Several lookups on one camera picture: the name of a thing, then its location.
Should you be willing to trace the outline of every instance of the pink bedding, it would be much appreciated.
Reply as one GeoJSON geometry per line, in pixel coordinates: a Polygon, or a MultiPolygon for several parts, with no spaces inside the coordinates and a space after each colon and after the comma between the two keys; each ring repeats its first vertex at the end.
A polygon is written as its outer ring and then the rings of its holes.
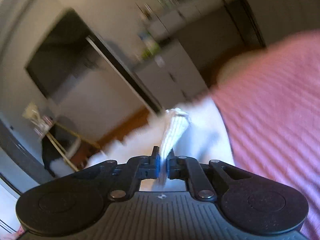
{"type": "Polygon", "coordinates": [[[303,193],[301,233],[320,239],[320,32],[270,47],[212,98],[236,165],[303,193]]]}

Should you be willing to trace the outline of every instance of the gray ribbed panel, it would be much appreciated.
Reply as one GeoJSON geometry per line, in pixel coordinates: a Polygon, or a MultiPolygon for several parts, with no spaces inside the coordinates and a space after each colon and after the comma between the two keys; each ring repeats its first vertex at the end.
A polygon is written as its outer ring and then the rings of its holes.
{"type": "Polygon", "coordinates": [[[300,233],[263,237],[244,233],[227,223],[214,204],[194,200],[188,192],[136,192],[126,202],[109,206],[92,227],[64,237],[41,237],[30,233],[21,240],[262,240],[305,239],[300,233]]]}

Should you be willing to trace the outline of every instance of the silver rivet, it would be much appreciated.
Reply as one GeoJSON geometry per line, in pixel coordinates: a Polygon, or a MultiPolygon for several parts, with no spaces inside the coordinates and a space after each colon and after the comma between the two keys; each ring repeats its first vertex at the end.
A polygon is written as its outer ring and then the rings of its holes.
{"type": "Polygon", "coordinates": [[[198,195],[200,198],[211,198],[214,196],[214,193],[211,190],[204,189],[199,191],[198,195]]]}
{"type": "Polygon", "coordinates": [[[159,196],[157,196],[157,198],[160,198],[160,199],[164,199],[164,198],[166,198],[167,196],[165,195],[165,194],[161,194],[161,195],[159,195],[159,196]]]}
{"type": "Polygon", "coordinates": [[[125,195],[126,193],[123,190],[114,190],[110,193],[110,196],[112,198],[121,198],[121,197],[124,197],[125,195]]]}

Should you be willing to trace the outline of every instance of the pink striped fabric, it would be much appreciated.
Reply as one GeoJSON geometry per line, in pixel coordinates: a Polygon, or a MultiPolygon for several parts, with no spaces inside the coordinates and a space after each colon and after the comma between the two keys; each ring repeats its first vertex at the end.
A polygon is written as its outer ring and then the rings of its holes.
{"type": "Polygon", "coordinates": [[[303,193],[301,233],[320,239],[320,32],[270,47],[212,98],[236,165],[303,193]]]}

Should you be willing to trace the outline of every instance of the pink object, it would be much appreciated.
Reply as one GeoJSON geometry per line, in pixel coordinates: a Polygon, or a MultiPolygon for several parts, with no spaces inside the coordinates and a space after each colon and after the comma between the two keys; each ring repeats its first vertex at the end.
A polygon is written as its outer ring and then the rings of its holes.
{"type": "Polygon", "coordinates": [[[303,193],[301,233],[320,239],[320,32],[271,46],[212,98],[236,165],[303,193]]]}

